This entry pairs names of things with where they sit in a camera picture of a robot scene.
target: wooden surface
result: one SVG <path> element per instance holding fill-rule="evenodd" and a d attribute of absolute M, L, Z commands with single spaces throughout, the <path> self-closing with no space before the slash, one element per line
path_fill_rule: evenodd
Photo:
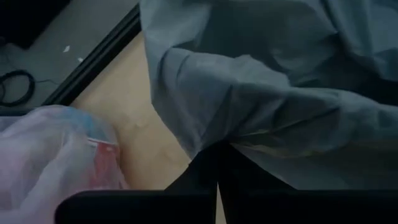
<path fill-rule="evenodd" d="M 111 123 L 122 149 L 121 168 L 132 189 L 165 189 L 190 159 L 150 103 L 144 39 L 139 34 L 90 83 L 72 106 Z M 216 223 L 226 223 L 218 194 Z"/>

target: translucent plastic bag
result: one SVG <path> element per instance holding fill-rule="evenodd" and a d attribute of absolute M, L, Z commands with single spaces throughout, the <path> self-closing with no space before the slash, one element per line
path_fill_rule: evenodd
<path fill-rule="evenodd" d="M 0 118 L 0 223 L 53 223 L 83 190 L 125 189 L 112 127 L 68 107 Z"/>

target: gray fabric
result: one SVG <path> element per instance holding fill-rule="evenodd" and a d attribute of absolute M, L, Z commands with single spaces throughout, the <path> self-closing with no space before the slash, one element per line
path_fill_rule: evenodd
<path fill-rule="evenodd" d="M 152 103 L 298 189 L 397 188 L 398 3 L 144 0 Z"/>

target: floor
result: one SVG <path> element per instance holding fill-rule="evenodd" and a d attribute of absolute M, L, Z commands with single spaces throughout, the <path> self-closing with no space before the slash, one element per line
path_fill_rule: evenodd
<path fill-rule="evenodd" d="M 132 189 L 165 189 L 188 167 L 190 159 L 151 105 L 142 34 L 123 49 L 72 106 L 114 126 L 122 149 L 121 168 Z M 216 223 L 226 223 L 220 197 Z"/>
<path fill-rule="evenodd" d="M 0 48 L 0 75 L 15 69 L 30 72 L 38 83 L 32 99 L 20 108 L 40 106 L 106 37 L 138 0 L 73 0 L 29 50 L 8 44 Z M 20 98 L 27 82 L 6 83 L 6 101 Z"/>

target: tiled floor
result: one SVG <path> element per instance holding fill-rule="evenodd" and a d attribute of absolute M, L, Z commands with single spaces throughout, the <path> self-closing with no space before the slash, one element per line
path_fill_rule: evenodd
<path fill-rule="evenodd" d="M 30 72 L 36 80 L 61 83 L 105 38 L 138 0 L 73 0 L 52 21 L 29 50 L 8 44 L 0 48 L 0 75 L 15 69 Z M 38 83 L 32 99 L 20 108 L 40 106 L 57 84 Z M 7 85 L 7 101 L 18 99 L 27 82 Z"/>

